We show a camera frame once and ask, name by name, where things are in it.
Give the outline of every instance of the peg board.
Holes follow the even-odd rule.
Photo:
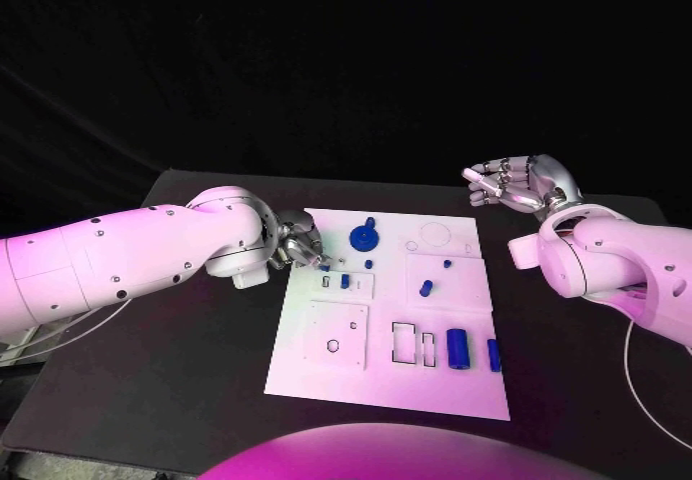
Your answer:
[[[490,371],[487,354],[487,339],[496,337],[475,221],[307,211],[334,262],[328,273],[292,267],[263,393],[509,420],[501,373]],[[349,234],[367,217],[379,244],[359,252]],[[424,280],[432,281],[428,297],[418,293]],[[415,325],[415,344],[406,345],[415,364],[392,362],[392,322]],[[448,367],[449,328],[467,331],[467,370]],[[424,366],[429,335],[424,349],[422,333],[434,335],[434,367]]]

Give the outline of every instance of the robotic arm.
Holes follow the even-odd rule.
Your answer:
[[[615,308],[643,328],[692,345],[692,231],[640,225],[585,204],[572,176],[547,155],[510,157],[462,171],[471,205],[533,213],[537,233],[509,242],[516,268],[539,266],[566,298]]]
[[[0,335],[184,282],[206,267],[236,288],[266,263],[328,265],[304,211],[276,215],[243,189],[217,187],[186,207],[158,205],[0,240]]]

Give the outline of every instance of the black table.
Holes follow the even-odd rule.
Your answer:
[[[272,272],[268,284],[243,291],[229,279],[199,273],[135,299],[112,322],[53,354],[5,431],[7,448],[199,474],[291,432],[395,422],[504,440],[615,478],[676,478],[692,471],[692,451],[657,430],[628,392],[624,316],[581,299],[562,299],[537,269],[513,267],[506,243],[535,232],[530,215],[500,207],[473,209],[461,186],[181,171],[160,176],[145,204],[184,205],[219,185],[245,187],[276,210],[477,218],[511,421],[263,395],[288,272]],[[664,222],[644,198],[594,195],[589,200],[640,222]],[[85,323],[93,325],[111,311]],[[687,442],[690,367],[684,349],[635,328],[633,382],[651,413]]]

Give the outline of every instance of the white cable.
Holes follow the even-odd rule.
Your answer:
[[[47,352],[52,352],[53,350],[57,350],[60,347],[63,347],[65,345],[69,345],[72,342],[76,342],[76,340],[79,340],[83,336],[86,336],[98,327],[101,327],[102,325],[105,325],[105,323],[108,322],[108,320],[111,320],[111,318],[122,311],[122,309],[127,307],[127,305],[129,304],[129,302],[132,301],[132,299],[127,300],[127,302],[119,306],[119,308],[108,315],[108,317],[105,317],[105,320],[102,320],[99,323],[96,323],[96,325],[93,325],[93,327],[90,327],[83,333],[80,333],[75,338],[70,338],[65,343],[60,343],[59,345],[56,345],[54,347],[50,347],[50,348],[46,348],[44,350],[41,350],[40,352],[36,352],[36,353],[31,353],[30,355],[23,355],[21,357],[17,357],[17,358],[8,358],[7,360],[1,360],[0,363],[5,363],[5,362],[14,362],[17,360],[23,360],[24,358],[31,358],[34,357],[36,355],[41,355],[43,353],[47,353]]]
[[[101,310],[101,308],[95,308],[93,310],[89,310],[83,315],[80,315],[75,320],[70,320],[69,323],[62,325],[59,328],[56,328],[50,333],[39,337],[36,340],[31,340],[30,342],[23,343],[21,345],[17,345],[16,347],[8,348],[7,350],[3,350],[0,352],[0,357],[5,355],[7,353],[16,352],[17,350],[23,350],[26,347],[30,347],[31,345],[36,345],[40,343],[43,340],[47,340],[50,337],[54,337],[59,333],[62,333],[69,327],[75,326],[82,320],[86,319],[89,315],[96,313]]]
[[[627,328],[627,335],[624,337],[624,376],[627,378],[627,384],[630,385],[630,391],[631,391],[631,395],[634,396],[634,400],[637,401],[638,403],[638,406],[643,410],[643,412],[646,413],[646,416],[648,417],[648,420],[651,420],[653,424],[660,428],[660,430],[663,431],[663,433],[686,448],[689,448],[692,450],[692,445],[689,445],[689,443],[684,443],[667,430],[666,428],[663,427],[663,425],[658,423],[658,421],[653,418],[653,415],[648,413],[648,410],[646,409],[644,407],[644,404],[641,403],[641,400],[638,399],[638,395],[637,395],[637,392],[634,391],[634,385],[631,384],[631,378],[630,378],[630,367],[627,365],[627,354],[628,354],[628,350],[630,350],[630,335],[631,335],[631,327],[634,326],[634,322],[630,322],[630,327]]]

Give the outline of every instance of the small blue piece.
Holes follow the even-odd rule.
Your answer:
[[[501,370],[500,350],[497,348],[497,340],[493,338],[487,340],[487,355],[490,356],[490,370],[498,372]]]
[[[467,370],[471,368],[465,330],[461,330],[460,328],[447,330],[447,355],[449,368],[454,368],[455,370]]]
[[[421,287],[421,297],[426,297],[429,295],[431,290],[432,290],[432,282],[429,280],[425,280],[422,282],[422,287]]]
[[[379,235],[374,230],[374,219],[372,217],[367,217],[364,225],[360,225],[351,230],[349,242],[350,246],[359,252],[369,252],[377,246]]]

